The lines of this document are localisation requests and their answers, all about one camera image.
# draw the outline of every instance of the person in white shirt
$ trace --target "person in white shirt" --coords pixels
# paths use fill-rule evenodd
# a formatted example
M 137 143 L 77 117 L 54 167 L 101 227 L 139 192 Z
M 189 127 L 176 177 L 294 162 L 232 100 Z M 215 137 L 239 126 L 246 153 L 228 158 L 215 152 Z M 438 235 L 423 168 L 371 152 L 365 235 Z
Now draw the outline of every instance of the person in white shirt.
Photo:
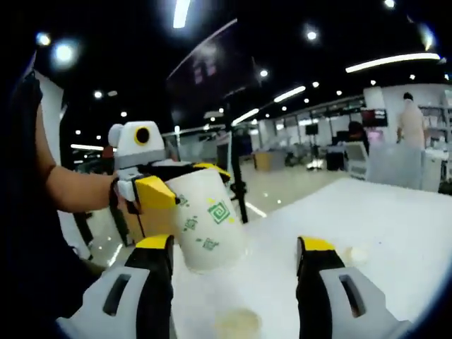
M 403 95 L 405 109 L 398 117 L 397 142 L 402 138 L 406 145 L 425 149 L 427 131 L 424 124 L 424 115 L 414 103 L 412 95 L 406 92 Z

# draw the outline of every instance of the glossy floor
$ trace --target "glossy floor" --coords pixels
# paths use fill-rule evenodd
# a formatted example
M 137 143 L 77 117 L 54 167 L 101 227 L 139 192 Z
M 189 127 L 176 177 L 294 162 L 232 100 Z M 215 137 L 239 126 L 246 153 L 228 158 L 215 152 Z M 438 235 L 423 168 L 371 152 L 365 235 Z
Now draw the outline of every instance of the glossy floor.
M 328 172 L 321 170 L 309 172 L 305 167 L 286 167 L 274 172 L 257 172 L 252 163 L 242 165 L 242 176 L 248 187 L 246 195 L 246 211 L 249 222 L 264 218 L 283 206 L 289 205 L 322 187 L 345 177 L 343 172 Z M 239 215 L 239 206 L 234 202 Z M 93 262 L 110 266 L 123 264 L 133 247 L 124 248 L 119 234 L 112 224 L 108 213 L 99 213 L 93 219 L 93 234 L 96 234 L 91 245 Z

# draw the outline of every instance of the person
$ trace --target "person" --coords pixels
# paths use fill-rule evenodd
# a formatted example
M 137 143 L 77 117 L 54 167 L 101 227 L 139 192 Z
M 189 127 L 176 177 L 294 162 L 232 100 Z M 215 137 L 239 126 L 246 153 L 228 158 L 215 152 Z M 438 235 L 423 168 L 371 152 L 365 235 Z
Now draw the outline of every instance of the person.
M 358 121 L 351 121 L 348 124 L 348 133 L 350 141 L 362 141 L 367 154 L 369 154 L 369 139 L 367 138 L 366 130 Z
M 411 93 L 406 92 L 403 99 L 405 109 L 398 117 L 397 143 L 403 138 L 406 145 L 423 150 L 427 141 L 424 115 L 413 101 Z
M 68 318 L 80 308 L 83 293 L 99 273 L 66 243 L 57 210 L 80 213 L 117 202 L 117 179 L 72 172 L 55 163 L 45 135 L 40 83 L 31 68 L 24 72 L 20 63 L 14 69 L 15 80 L 8 79 L 14 89 L 2 110 L 0 216 L 6 233 L 6 309 L 15 326 L 10 333 L 64 338 L 56 319 Z

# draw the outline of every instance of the black ceiling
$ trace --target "black ceiling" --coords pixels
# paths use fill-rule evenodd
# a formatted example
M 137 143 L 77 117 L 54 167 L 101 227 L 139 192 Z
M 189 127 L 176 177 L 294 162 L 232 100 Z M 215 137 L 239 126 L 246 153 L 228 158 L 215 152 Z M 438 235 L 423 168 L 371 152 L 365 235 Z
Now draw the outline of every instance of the black ceiling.
M 278 94 L 298 85 L 307 90 L 284 101 L 288 107 L 271 104 L 259 112 L 272 117 L 295 109 L 362 93 L 370 80 L 378 85 L 444 82 L 450 63 L 415 61 L 346 74 L 353 64 L 409 52 L 423 52 L 419 24 L 427 24 L 437 38 L 435 48 L 451 57 L 450 27 L 441 10 L 431 1 L 396 1 L 393 10 L 376 1 L 226 1 L 192 0 L 186 26 L 172 28 L 175 0 L 71 1 L 41 10 L 38 29 L 48 32 L 52 42 L 70 39 L 79 46 L 76 64 L 66 71 L 49 66 L 51 47 L 41 47 L 36 67 L 64 88 L 69 102 L 63 131 L 71 143 L 104 145 L 109 127 L 128 120 L 155 120 L 163 132 L 172 131 L 171 99 L 165 80 L 179 62 L 202 40 L 237 18 L 241 46 L 254 58 L 257 68 L 269 76 L 231 99 L 234 117 L 264 107 Z M 319 36 L 306 39 L 306 28 Z M 319 88 L 311 83 L 318 81 Z M 94 90 L 115 90 L 115 97 L 95 100 Z M 208 109 L 222 107 L 218 101 Z M 127 111 L 127 118 L 120 112 Z M 182 129 L 201 126 L 200 112 L 190 112 Z M 74 131 L 82 134 L 76 136 Z M 95 136 L 101 135 L 101 141 Z

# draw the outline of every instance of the paper cup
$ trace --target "paper cup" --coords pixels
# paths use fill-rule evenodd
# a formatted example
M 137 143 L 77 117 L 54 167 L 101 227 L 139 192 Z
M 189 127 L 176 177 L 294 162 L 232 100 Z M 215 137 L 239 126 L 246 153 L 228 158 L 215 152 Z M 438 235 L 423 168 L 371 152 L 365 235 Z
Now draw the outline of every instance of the paper cup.
M 261 318 L 250 309 L 234 309 L 215 323 L 218 339 L 259 339 Z
M 186 266 L 197 273 L 232 266 L 246 254 L 246 237 L 220 175 L 202 169 L 166 182 L 181 199 L 175 226 Z

